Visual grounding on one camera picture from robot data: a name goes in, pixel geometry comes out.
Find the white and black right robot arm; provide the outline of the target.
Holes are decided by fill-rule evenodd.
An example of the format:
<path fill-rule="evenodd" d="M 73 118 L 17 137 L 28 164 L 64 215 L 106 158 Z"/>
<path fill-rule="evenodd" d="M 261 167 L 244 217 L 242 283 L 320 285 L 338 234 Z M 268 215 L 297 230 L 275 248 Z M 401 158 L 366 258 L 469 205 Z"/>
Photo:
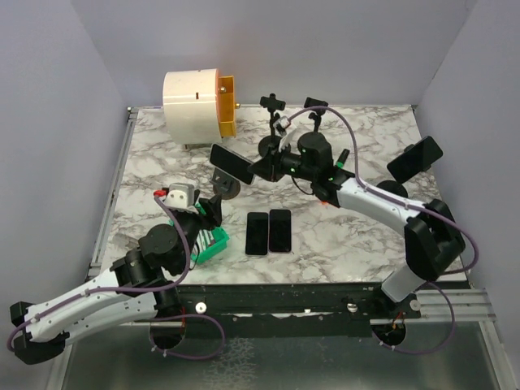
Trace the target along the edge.
<path fill-rule="evenodd" d="M 438 199 L 422 203 L 369 185 L 338 166 L 332 146 L 319 132 L 308 132 L 290 150 L 289 136 L 266 136 L 260 159 L 250 171 L 270 182 L 291 176 L 310 182 L 319 200 L 378 221 L 405 240 L 405 265 L 388 276 L 373 298 L 375 312 L 391 318 L 403 300 L 426 282 L 435 282 L 466 247 L 448 206 Z"/>

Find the black round-base front stand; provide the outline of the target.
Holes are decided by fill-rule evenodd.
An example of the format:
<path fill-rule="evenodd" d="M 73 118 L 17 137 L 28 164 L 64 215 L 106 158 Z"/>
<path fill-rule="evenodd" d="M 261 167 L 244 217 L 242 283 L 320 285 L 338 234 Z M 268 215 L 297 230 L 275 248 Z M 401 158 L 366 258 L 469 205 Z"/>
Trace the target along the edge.
<path fill-rule="evenodd" d="M 270 146 L 278 145 L 281 138 L 285 135 L 285 131 L 282 128 L 277 128 L 275 125 L 275 122 L 280 119 L 278 111 L 283 111 L 285 109 L 285 102 L 278 100 L 274 93 L 270 93 L 268 97 L 262 96 L 259 104 L 270 113 L 270 134 L 263 137 L 258 143 L 258 153 L 261 158 L 264 158 L 267 155 Z"/>

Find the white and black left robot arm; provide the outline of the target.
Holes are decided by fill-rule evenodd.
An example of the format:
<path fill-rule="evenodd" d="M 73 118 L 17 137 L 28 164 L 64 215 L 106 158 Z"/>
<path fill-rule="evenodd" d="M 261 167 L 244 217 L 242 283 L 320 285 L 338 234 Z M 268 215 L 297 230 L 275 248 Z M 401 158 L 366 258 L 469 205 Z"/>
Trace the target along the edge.
<path fill-rule="evenodd" d="M 224 332 L 209 315 L 188 312 L 177 290 L 190 271 L 199 232 L 222 223 L 221 196 L 199 199 L 195 210 L 166 206 L 160 197 L 154 200 L 168 222 L 152 227 L 110 268 L 55 299 L 11 306 L 15 328 L 6 347 L 20 361 L 47 362 L 86 336 L 132 321 L 201 319 Z"/>

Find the purple-edged black phone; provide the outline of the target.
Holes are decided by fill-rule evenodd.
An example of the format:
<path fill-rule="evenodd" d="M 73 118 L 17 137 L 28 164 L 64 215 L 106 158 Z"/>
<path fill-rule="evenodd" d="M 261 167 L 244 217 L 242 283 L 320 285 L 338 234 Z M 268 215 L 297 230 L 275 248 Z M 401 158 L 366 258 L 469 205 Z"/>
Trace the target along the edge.
<path fill-rule="evenodd" d="M 268 249 L 271 253 L 291 252 L 292 214 L 290 210 L 270 210 Z"/>

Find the silver-edged phone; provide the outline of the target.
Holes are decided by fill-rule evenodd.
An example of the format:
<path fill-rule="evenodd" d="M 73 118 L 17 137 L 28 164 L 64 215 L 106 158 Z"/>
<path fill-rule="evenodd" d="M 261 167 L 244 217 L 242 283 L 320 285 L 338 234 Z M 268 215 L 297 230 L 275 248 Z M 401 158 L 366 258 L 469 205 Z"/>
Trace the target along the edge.
<path fill-rule="evenodd" d="M 211 146 L 209 161 L 220 171 L 244 184 L 251 185 L 254 182 L 254 173 L 249 169 L 253 163 L 220 144 Z"/>

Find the brown round phone stand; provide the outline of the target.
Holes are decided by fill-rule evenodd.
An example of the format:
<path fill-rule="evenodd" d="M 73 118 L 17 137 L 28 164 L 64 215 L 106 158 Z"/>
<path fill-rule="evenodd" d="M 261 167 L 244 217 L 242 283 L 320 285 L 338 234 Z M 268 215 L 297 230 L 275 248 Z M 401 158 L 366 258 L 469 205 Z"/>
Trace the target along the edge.
<path fill-rule="evenodd" d="M 210 182 L 214 193 L 221 195 L 223 200 L 231 200 L 241 191 L 240 181 L 217 167 L 213 171 Z"/>

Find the black phone with silver edge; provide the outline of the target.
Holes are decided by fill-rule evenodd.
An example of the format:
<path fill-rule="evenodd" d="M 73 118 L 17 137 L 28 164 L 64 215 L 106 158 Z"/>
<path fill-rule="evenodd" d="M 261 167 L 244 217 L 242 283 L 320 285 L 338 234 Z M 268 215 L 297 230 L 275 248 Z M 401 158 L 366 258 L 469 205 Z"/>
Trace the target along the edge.
<path fill-rule="evenodd" d="M 247 214 L 245 253 L 264 256 L 268 252 L 269 214 L 250 212 Z"/>

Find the tall black phone stand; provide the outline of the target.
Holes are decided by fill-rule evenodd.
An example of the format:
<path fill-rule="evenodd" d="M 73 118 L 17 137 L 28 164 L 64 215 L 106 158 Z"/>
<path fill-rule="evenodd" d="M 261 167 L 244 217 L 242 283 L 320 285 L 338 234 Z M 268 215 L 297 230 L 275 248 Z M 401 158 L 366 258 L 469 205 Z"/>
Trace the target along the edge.
<path fill-rule="evenodd" d="M 318 132 L 322 123 L 322 117 L 326 113 L 328 102 L 307 97 L 304 103 L 305 108 L 311 108 L 308 118 L 314 122 L 313 132 Z"/>

